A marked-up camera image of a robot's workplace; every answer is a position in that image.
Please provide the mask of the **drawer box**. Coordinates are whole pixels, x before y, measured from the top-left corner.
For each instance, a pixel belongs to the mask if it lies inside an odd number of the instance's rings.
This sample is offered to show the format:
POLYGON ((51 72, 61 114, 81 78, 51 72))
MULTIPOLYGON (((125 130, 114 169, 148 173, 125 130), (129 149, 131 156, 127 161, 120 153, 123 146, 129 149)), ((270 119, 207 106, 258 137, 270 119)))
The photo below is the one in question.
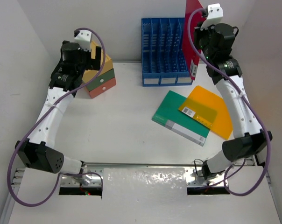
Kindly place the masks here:
POLYGON ((97 72, 96 70, 87 70, 82 78, 82 84, 92 80, 91 83, 85 86, 85 90, 90 98, 95 98, 116 85, 113 61, 108 54, 106 54, 105 64, 101 73, 95 78, 97 72))

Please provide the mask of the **yellow translucent folder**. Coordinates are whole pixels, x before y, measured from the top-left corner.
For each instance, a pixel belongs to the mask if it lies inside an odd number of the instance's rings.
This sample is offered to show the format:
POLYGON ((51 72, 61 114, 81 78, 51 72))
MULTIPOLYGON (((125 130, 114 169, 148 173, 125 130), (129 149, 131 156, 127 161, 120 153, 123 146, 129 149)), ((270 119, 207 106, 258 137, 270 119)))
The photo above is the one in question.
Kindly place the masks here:
POLYGON ((229 139, 233 131, 232 121, 223 98, 199 85, 178 109, 225 140, 229 139))

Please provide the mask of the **green clip file folder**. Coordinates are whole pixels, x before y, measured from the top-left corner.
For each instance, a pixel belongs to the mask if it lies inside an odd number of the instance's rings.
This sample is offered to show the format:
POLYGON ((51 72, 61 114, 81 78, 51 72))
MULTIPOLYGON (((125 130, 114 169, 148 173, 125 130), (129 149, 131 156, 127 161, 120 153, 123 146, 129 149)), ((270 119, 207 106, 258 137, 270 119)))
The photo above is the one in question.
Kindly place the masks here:
POLYGON ((152 121, 203 146, 210 129, 179 110, 185 99, 176 92, 168 91, 152 121))

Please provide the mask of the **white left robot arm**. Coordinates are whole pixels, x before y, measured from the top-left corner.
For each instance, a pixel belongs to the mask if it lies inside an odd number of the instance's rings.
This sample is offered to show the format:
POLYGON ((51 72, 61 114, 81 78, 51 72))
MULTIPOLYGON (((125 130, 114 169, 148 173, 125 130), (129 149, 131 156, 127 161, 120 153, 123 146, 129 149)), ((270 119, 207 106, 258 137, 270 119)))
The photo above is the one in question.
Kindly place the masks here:
POLYGON ((102 47, 91 50, 82 44, 63 41, 61 58, 51 74, 47 97, 39 117, 30 134, 23 142, 18 141, 15 148, 24 165, 31 169, 49 173, 78 175, 83 162, 66 157, 54 149, 56 134, 63 115, 82 84, 86 70, 101 70, 102 47))

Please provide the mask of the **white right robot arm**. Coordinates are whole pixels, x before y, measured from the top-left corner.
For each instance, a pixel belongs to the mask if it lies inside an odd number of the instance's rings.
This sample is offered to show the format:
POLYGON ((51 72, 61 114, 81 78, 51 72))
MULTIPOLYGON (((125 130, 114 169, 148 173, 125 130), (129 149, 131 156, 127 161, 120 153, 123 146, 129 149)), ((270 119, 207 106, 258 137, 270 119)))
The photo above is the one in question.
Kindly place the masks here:
POLYGON ((222 149, 202 164, 204 179, 223 173, 240 159, 261 152, 267 145, 263 128, 256 116, 242 100, 246 96, 242 70, 230 53, 239 29, 225 23, 202 29, 199 22, 194 32, 194 45, 201 50, 212 67, 206 70, 220 92, 233 124, 234 139, 223 142, 222 149))

